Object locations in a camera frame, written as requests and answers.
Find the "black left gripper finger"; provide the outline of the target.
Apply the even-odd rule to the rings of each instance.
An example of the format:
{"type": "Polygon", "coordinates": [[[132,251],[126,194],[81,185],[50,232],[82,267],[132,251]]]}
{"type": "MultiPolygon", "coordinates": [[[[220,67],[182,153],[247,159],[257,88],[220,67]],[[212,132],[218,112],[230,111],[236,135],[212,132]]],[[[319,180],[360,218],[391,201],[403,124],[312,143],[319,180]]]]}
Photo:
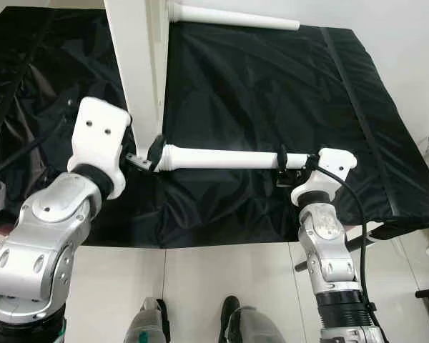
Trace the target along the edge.
{"type": "Polygon", "coordinates": [[[148,170],[156,172],[160,160],[162,160],[163,150],[166,144],[166,139],[162,135],[158,135],[153,141],[148,150],[148,170]]]}

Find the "white plastic ribbed tabletop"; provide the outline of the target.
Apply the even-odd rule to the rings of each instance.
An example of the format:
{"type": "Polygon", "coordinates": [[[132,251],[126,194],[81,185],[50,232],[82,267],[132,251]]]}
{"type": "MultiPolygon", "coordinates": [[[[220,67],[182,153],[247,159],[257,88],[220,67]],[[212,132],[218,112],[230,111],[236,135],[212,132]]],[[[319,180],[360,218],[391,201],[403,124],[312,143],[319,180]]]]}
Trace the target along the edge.
{"type": "Polygon", "coordinates": [[[162,133],[170,0],[104,0],[137,156],[162,133]]]}

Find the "grey robot right foot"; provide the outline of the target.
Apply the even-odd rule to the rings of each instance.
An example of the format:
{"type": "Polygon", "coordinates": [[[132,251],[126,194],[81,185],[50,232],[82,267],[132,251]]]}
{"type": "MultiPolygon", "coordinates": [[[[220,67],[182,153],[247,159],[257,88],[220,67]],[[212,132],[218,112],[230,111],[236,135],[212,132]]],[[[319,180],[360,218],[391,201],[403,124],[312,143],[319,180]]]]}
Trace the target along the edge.
{"type": "Polygon", "coordinates": [[[276,324],[256,307],[242,306],[235,295],[225,297],[218,343],[286,343],[276,324]]]}

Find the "grey robot foot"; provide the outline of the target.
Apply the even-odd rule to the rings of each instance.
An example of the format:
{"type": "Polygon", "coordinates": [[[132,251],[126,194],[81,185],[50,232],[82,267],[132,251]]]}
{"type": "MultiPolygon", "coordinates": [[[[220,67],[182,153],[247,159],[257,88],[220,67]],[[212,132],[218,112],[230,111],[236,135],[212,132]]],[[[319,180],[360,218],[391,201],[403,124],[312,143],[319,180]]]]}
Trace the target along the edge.
{"type": "Polygon", "coordinates": [[[235,295],[225,297],[218,343],[286,343],[276,324],[256,307],[242,306],[235,295]]]}
{"type": "Polygon", "coordinates": [[[171,343],[171,324],[164,300],[147,297],[142,302],[123,343],[171,343]]]}

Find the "grey robot left foot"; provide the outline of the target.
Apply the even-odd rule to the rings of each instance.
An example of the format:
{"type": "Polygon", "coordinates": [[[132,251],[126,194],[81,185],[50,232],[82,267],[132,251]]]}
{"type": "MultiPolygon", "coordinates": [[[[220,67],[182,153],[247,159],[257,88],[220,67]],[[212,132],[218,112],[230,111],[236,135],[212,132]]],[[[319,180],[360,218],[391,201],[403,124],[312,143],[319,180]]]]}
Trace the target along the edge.
{"type": "Polygon", "coordinates": [[[171,324],[164,300],[147,297],[142,302],[123,343],[171,343],[171,324]]]}

